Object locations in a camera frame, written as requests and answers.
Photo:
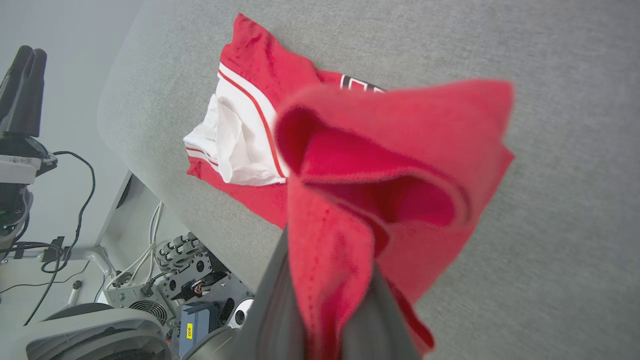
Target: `white wall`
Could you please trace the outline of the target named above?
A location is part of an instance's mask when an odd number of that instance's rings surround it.
[[[100,139],[96,126],[98,101],[120,46],[142,0],[0,0],[0,72],[2,76],[21,45],[48,54],[40,141],[50,151],[73,151],[95,168],[97,188],[88,206],[80,246],[98,239],[122,187],[127,169]],[[69,156],[58,168],[36,180],[26,241],[74,237],[77,213],[90,191],[89,170]],[[56,280],[80,271],[85,261],[73,261]],[[35,260],[9,260],[0,265],[0,291],[19,283],[47,282]],[[95,264],[66,284],[56,284],[35,320],[59,309],[74,280],[84,281],[78,301],[91,302],[102,282]],[[22,325],[44,286],[20,287],[0,295],[0,348],[10,346],[14,324]]]

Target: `gray cushion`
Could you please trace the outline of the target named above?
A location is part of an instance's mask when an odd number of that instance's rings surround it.
[[[640,3],[145,3],[102,94],[100,131],[255,288],[280,231],[187,176],[181,140],[203,119],[238,12],[318,67],[384,88],[514,82],[516,160],[417,305],[434,359],[640,357]]]

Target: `red and white jersey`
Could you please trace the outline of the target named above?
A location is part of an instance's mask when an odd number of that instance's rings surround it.
[[[381,91],[364,81],[318,70],[280,45],[256,22],[239,14],[220,56],[218,86],[204,121],[184,137],[190,158],[205,160],[225,183],[262,186],[289,175],[273,140],[276,109],[308,86]]]

